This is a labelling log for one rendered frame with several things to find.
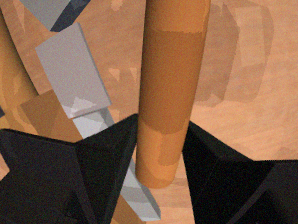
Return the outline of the orange-brown cylinder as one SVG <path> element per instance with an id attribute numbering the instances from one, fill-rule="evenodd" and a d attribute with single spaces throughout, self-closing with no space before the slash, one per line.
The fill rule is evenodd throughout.
<path id="1" fill-rule="evenodd" d="M 136 179 L 173 183 L 184 148 L 212 0 L 146 0 Z"/>

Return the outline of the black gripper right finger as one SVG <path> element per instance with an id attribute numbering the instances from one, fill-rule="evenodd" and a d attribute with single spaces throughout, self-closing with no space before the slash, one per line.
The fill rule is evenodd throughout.
<path id="1" fill-rule="evenodd" d="M 194 224 L 234 224 L 270 186 L 298 184 L 298 160 L 253 160 L 189 123 L 182 159 Z"/>

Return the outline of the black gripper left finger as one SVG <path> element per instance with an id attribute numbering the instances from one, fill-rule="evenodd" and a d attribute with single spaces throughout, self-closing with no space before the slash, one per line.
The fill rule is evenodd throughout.
<path id="1" fill-rule="evenodd" d="M 0 155 L 9 171 L 71 186 L 88 224 L 110 224 L 137 144 L 138 113 L 69 143 L 0 129 Z"/>

